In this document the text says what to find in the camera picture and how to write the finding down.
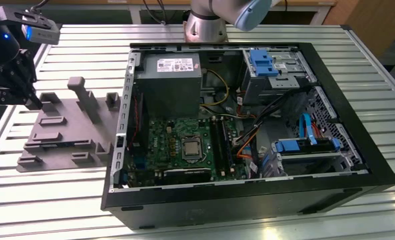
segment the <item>ram slot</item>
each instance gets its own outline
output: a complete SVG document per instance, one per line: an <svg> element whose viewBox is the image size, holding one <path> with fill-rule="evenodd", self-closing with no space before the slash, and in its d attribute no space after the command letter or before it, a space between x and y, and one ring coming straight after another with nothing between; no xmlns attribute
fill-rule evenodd
<svg viewBox="0 0 395 240"><path fill-rule="evenodd" d="M231 171L229 154L226 152L226 135L223 133L223 124L221 119L213 118L210 121L210 133L213 143L213 154L217 168L217 174L226 176Z"/></svg>
<svg viewBox="0 0 395 240"><path fill-rule="evenodd" d="M226 173L231 173L231 168L234 166L234 158L233 158L230 136L229 136L225 120L221 120L218 124L219 124L219 129L222 130L221 136L223 136L221 139L221 143L222 143L222 155L226 162L225 165L227 168Z"/></svg>

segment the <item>motherboard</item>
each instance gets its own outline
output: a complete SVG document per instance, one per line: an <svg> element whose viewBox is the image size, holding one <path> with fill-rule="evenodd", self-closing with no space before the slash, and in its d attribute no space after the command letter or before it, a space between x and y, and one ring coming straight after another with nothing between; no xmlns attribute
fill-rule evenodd
<svg viewBox="0 0 395 240"><path fill-rule="evenodd" d="M134 159L142 187L246 179L246 167L233 154L238 134L229 117L151 119L147 156Z"/></svg>

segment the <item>blue light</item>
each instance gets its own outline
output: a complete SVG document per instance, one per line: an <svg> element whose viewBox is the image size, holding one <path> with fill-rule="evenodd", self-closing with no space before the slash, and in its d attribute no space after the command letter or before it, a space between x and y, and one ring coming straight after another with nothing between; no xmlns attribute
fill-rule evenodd
<svg viewBox="0 0 395 240"><path fill-rule="evenodd" d="M31 40L32 37L32 28L30 26L27 26L27 34L26 34L26 39Z"/></svg>

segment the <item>open computer tower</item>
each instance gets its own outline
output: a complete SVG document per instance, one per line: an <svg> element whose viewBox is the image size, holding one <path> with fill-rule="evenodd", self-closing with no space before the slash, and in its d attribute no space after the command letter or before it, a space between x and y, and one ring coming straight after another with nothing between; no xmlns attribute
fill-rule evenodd
<svg viewBox="0 0 395 240"><path fill-rule="evenodd" d="M326 212L395 174L310 43L133 44L102 209L133 229Z"/></svg>

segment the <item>workbench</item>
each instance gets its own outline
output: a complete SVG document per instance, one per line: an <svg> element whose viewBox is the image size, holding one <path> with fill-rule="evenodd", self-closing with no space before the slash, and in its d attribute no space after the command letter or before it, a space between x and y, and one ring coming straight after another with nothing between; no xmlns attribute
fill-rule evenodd
<svg viewBox="0 0 395 240"><path fill-rule="evenodd" d="M68 78L83 76L96 97L122 92L130 43L183 42L182 25L66 25L58 46L35 57L38 95L75 98ZM358 39L339 26L227 27L230 42L310 42L395 172L395 80ZM395 186L327 213L131 231L100 210L106 168L19 173L18 159L38 111L8 106L0 121L0 238L395 239Z"/></svg>
<svg viewBox="0 0 395 240"><path fill-rule="evenodd" d="M0 5L18 9L28 9L42 0L0 0ZM338 0L287 0L279 2L270 11L314 12L311 25L322 25L329 15L330 8L337 5ZM157 0L147 0L149 8L159 10ZM165 0L166 10L186 11L191 9L191 0ZM143 0L51 0L44 6L46 10L129 10L133 24L142 24L141 11L146 11Z"/></svg>

